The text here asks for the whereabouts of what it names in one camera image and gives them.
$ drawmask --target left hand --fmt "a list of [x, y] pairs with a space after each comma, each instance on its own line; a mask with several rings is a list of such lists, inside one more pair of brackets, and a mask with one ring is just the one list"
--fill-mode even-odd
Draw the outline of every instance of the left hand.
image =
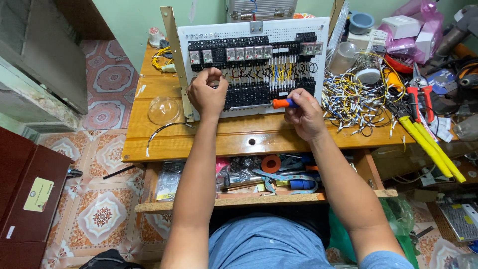
[[[217, 89], [213, 81], [219, 80]], [[219, 119], [226, 102], [226, 92], [229, 83], [222, 75], [221, 70], [212, 67], [202, 70], [191, 84], [187, 86], [186, 92], [190, 102], [197, 109], [201, 120]]]

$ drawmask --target yellow handle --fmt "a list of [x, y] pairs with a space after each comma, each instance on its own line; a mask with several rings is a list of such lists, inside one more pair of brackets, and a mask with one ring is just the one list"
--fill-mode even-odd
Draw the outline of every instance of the yellow handle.
[[428, 154], [428, 156], [430, 156], [438, 169], [442, 171], [442, 174], [447, 178], [452, 177], [453, 175], [451, 174], [450, 169], [448, 169], [445, 162], [443, 162], [438, 152], [427, 142], [423, 135], [418, 132], [418, 130], [410, 121], [409, 116], [403, 116], [399, 118], [398, 121], [405, 128], [405, 130], [407, 130], [410, 136], [413, 137], [413, 139], [415, 139], [420, 146], [422, 146], [423, 150]]
[[465, 177], [460, 173], [458, 168], [456, 168], [456, 166], [453, 164], [450, 158], [445, 154], [445, 152], [443, 152], [442, 148], [440, 148], [440, 146], [433, 140], [433, 138], [427, 132], [425, 127], [423, 127], [423, 125], [419, 123], [413, 123], [413, 124], [415, 128], [422, 134], [422, 136], [425, 138], [428, 144], [432, 145], [432, 147], [438, 152], [438, 155], [443, 160], [446, 167], [448, 167], [448, 169], [453, 174], [453, 176], [455, 176], [455, 178], [458, 180], [458, 182], [460, 183], [465, 182], [466, 181]]

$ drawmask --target pink plastic bag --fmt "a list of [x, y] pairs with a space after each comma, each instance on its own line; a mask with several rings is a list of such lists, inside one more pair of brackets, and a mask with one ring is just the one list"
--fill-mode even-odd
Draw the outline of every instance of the pink plastic bag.
[[[432, 33], [434, 47], [430, 50], [430, 57], [435, 53], [436, 49], [440, 45], [443, 36], [442, 36], [442, 23], [443, 15], [436, 9], [436, 2], [431, 0], [410, 0], [408, 3], [397, 9], [391, 17], [404, 15], [407, 17], [413, 17], [417, 20], [425, 22], [422, 32]], [[411, 48], [415, 47], [415, 38], [403, 38], [392, 40], [391, 31], [388, 25], [382, 23], [379, 30], [386, 31], [389, 33], [386, 41], [387, 52], [397, 51], [399, 48]], [[415, 49], [409, 50], [409, 54], [405, 55], [412, 58], [415, 62], [425, 63], [425, 52]]]

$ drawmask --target white perforated board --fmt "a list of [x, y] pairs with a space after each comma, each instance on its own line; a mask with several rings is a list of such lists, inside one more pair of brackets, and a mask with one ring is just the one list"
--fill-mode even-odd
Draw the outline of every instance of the white perforated board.
[[[186, 69], [187, 82], [191, 83], [192, 78], [197, 76], [197, 73], [192, 71], [191, 64], [189, 61], [189, 41], [267, 35], [269, 38], [269, 42], [273, 43], [293, 41], [295, 40], [295, 35], [298, 33], [315, 32], [315, 34], [317, 35], [317, 42], [322, 42], [324, 43], [323, 47], [327, 47], [329, 17], [264, 21], [262, 26], [262, 33], [257, 34], [251, 34], [250, 22], [178, 27], [177, 31], [179, 35], [179, 42], [181, 44], [181, 53], [183, 55], [184, 66]], [[314, 77], [316, 81], [315, 98], [317, 98], [319, 102], [322, 98], [322, 84], [324, 82], [325, 60], [325, 50], [322, 55], [316, 55], [311, 60], [311, 62], [316, 63], [318, 66], [318, 71], [312, 74], [312, 77]], [[275, 110], [272, 107], [256, 107], [241, 110], [223, 111], [220, 117], [227, 118], [254, 114], [277, 113], [283, 111], [283, 109]], [[194, 109], [194, 107], [193, 113], [194, 120], [199, 120], [199, 113], [196, 111], [196, 109]]]

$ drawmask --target sticker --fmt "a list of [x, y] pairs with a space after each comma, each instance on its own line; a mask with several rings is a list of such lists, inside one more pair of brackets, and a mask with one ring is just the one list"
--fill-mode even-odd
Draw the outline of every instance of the sticker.
[[463, 218], [467, 221], [468, 224], [473, 224], [473, 221], [469, 216], [464, 216]]
[[48, 197], [50, 197], [52, 188], [53, 181], [35, 178], [23, 209], [28, 211], [43, 212], [45, 210]]
[[15, 226], [10, 226], [10, 229], [8, 230], [8, 233], [7, 233], [7, 239], [11, 238], [11, 235], [13, 234], [14, 229], [15, 229]]

